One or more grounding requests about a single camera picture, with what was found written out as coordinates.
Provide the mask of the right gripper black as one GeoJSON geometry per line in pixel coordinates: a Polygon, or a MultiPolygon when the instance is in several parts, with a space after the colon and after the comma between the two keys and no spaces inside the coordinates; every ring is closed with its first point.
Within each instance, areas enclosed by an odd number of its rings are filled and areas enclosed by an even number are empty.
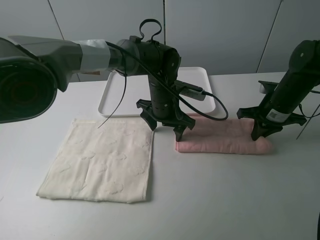
{"type": "Polygon", "coordinates": [[[239,119],[247,118],[254,120],[251,132],[253,141],[256,141],[260,137],[264,137],[268,130],[280,129],[292,124],[303,126],[307,122],[307,118],[303,115],[293,113],[292,110],[283,110],[279,106],[276,106],[276,104],[272,102],[275,90],[268,94],[264,94],[264,97],[258,106],[239,108],[236,113],[239,119]]]}

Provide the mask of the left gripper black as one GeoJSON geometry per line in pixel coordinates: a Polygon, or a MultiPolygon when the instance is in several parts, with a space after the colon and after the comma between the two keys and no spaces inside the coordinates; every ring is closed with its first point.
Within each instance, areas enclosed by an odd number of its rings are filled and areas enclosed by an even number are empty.
{"type": "Polygon", "coordinates": [[[140,99],[136,106],[142,109],[140,117],[154,131],[158,123],[174,127],[175,140],[180,142],[186,128],[193,129],[196,121],[182,112],[179,100],[163,87],[155,77],[147,76],[150,100],[140,99]]]}

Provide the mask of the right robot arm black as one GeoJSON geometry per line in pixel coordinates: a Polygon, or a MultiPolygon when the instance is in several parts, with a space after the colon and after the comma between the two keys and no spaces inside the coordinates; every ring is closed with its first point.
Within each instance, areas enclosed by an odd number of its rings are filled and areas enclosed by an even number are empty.
{"type": "Polygon", "coordinates": [[[280,132],[284,126],[303,126],[307,117],[294,113],[312,89],[320,84],[320,41],[304,40],[292,52],[288,70],[279,83],[259,81],[261,103],[240,108],[239,119],[253,119],[252,140],[280,132]]]}

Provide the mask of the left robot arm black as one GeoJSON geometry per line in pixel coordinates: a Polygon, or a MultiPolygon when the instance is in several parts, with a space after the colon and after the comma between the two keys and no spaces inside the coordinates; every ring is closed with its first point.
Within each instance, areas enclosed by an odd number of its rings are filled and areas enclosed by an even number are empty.
{"type": "Polygon", "coordinates": [[[181,58],[177,50],[137,36],[117,44],[105,40],[73,42],[54,38],[10,36],[0,41],[0,121],[20,122],[47,111],[74,74],[116,71],[124,77],[146,75],[150,100],[140,99],[141,118],[154,130],[172,127],[176,140],[195,120],[179,106],[181,58]]]}

